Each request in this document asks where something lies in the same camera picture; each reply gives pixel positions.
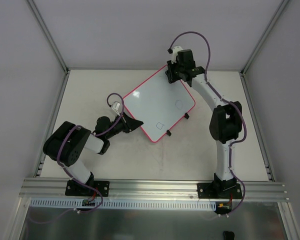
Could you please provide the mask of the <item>pink framed whiteboard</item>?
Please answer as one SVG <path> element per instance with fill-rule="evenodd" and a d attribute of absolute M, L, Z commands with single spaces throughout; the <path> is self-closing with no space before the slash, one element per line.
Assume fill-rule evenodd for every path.
<path fill-rule="evenodd" d="M 181 80 L 169 83 L 167 69 L 164 65 L 123 97 L 125 110 L 143 122 L 141 129 L 153 143 L 166 135 L 196 105 Z"/>

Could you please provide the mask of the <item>black whiteboard eraser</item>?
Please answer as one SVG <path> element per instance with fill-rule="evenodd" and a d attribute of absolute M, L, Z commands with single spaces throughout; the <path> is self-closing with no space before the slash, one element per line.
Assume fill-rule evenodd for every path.
<path fill-rule="evenodd" d="M 170 72 L 169 70 L 166 70 L 166 71 L 165 71 L 165 74 L 166 74 L 166 76 L 167 76 L 167 78 L 168 78 L 168 82 L 169 82 L 170 84 L 172 84 L 174 81 L 173 81 L 173 76 L 172 76 L 171 72 Z"/>

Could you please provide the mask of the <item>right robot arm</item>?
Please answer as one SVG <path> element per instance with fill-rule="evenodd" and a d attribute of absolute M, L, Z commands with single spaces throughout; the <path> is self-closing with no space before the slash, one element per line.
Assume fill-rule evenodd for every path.
<path fill-rule="evenodd" d="M 190 49 L 175 46 L 167 51 L 171 54 L 165 72 L 168 82 L 172 84 L 184 81 L 200 94 L 212 111 L 209 132 L 216 141 L 217 167 L 207 191 L 225 198 L 237 184 L 232 169 L 232 144 L 242 131 L 242 106 L 238 101 L 224 99 L 207 79 L 206 70 L 202 66 L 196 66 Z"/>

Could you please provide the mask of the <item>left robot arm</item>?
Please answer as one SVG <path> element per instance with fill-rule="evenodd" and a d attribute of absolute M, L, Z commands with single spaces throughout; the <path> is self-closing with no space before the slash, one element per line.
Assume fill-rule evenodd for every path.
<path fill-rule="evenodd" d="M 83 149 L 103 155 L 110 147 L 110 138 L 123 132 L 130 133 L 141 127 L 144 123 L 129 117 L 126 113 L 122 117 L 116 116 L 111 121 L 107 116 L 101 116 L 96 121 L 94 131 L 65 121 L 49 138 L 43 146 L 43 153 L 70 173 L 65 190 L 67 196 L 91 196 L 94 188 L 100 190 L 100 185 L 94 180 L 90 172 L 79 157 Z"/>

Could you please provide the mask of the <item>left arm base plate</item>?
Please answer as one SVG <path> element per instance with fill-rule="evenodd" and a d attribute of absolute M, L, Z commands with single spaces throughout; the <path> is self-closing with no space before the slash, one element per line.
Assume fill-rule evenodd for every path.
<path fill-rule="evenodd" d="M 103 181 L 103 180 L 94 180 L 91 188 L 94 188 L 99 191 L 99 193 L 103 197 L 109 196 L 109 189 L 110 189 L 110 182 L 109 181 Z M 71 196 L 71 197 L 91 197 L 93 194 L 96 194 L 96 196 L 99 196 L 98 193 L 96 193 L 91 188 L 88 188 L 86 186 L 82 186 L 81 184 L 69 180 L 66 185 L 65 189 L 65 195 Z"/>

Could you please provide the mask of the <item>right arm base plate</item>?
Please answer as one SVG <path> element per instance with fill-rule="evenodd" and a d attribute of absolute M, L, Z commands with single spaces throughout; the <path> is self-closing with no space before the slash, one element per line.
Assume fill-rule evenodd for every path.
<path fill-rule="evenodd" d="M 243 197 L 241 185 L 236 184 L 235 187 L 224 191 L 216 190 L 213 183 L 199 182 L 197 185 L 197 195 L 199 199 L 235 199 L 240 200 Z"/>

